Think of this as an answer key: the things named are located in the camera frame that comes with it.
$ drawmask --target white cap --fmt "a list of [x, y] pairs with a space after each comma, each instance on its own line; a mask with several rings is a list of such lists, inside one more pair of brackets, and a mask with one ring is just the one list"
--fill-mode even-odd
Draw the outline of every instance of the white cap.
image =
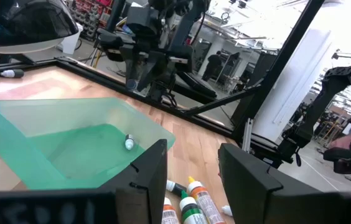
[[196, 204], [196, 201], [193, 197], [186, 197], [181, 200], [180, 202], [180, 209], [184, 209], [185, 206], [190, 205], [190, 204]]
[[134, 140], [132, 139], [127, 139], [124, 142], [124, 145], [126, 146], [126, 149], [131, 150], [134, 147]]
[[197, 188], [197, 187], [203, 187], [203, 184], [199, 181], [193, 181], [192, 183], [190, 183], [187, 187], [187, 193], [190, 194], [190, 192]]
[[168, 191], [173, 191], [175, 185], [176, 185], [176, 183], [174, 183], [173, 181], [167, 180], [167, 183], [166, 183], [166, 190], [168, 190]]
[[168, 199], [167, 197], [164, 198], [164, 205], [171, 205], [171, 201], [170, 199]]

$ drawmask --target wooden table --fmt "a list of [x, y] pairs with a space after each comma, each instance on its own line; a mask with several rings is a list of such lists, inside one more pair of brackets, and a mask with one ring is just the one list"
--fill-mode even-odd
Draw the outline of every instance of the wooden table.
[[[58, 67], [25, 72], [21, 79], [0, 78], [0, 100], [99, 97], [121, 98], [172, 132], [176, 140], [168, 153], [168, 179], [187, 185], [191, 175], [206, 185], [219, 209], [228, 205], [218, 176], [217, 151], [221, 143], [234, 143], [232, 140]], [[0, 158], [0, 190], [25, 189]], [[179, 198], [169, 192], [167, 196], [180, 215]], [[223, 217], [227, 223], [234, 223], [232, 218]]]

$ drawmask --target green plastic bin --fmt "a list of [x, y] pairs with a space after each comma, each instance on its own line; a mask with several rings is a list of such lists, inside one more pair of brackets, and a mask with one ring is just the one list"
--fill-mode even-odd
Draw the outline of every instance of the green plastic bin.
[[0, 156], [29, 189], [99, 187], [158, 139], [175, 141], [117, 98], [0, 101]]

